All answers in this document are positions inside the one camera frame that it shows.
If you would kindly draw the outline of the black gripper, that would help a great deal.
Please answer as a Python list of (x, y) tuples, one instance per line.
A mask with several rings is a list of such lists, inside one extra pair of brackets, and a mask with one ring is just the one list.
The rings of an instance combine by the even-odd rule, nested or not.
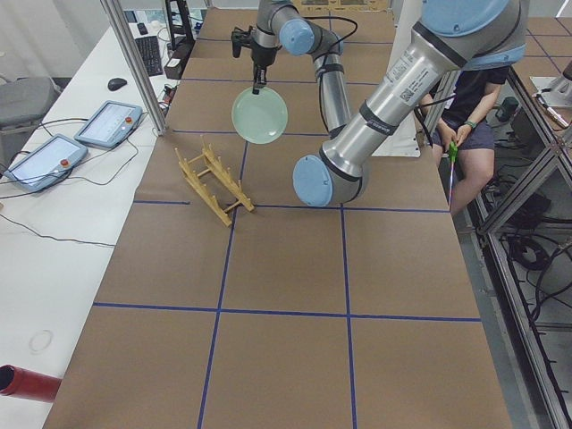
[(250, 48), (251, 58), (254, 64), (252, 93), (254, 95), (258, 95), (260, 88), (267, 85), (266, 67), (273, 65), (279, 51), (279, 47), (265, 47), (260, 46), (256, 42), (252, 42), (250, 44)]

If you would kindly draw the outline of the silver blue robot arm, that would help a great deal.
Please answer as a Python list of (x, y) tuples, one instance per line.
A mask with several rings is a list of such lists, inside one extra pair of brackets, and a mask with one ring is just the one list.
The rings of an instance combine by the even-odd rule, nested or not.
[(262, 1), (251, 33), (255, 87), (278, 47), (311, 55), (322, 81), (330, 138), (293, 171), (293, 187), (308, 206), (347, 203), (366, 187), (366, 163), (441, 77), (454, 70), (497, 68), (521, 59), (527, 1), (423, 1), (411, 42), (375, 92), (351, 114), (336, 35), (302, 17), (290, 1)]

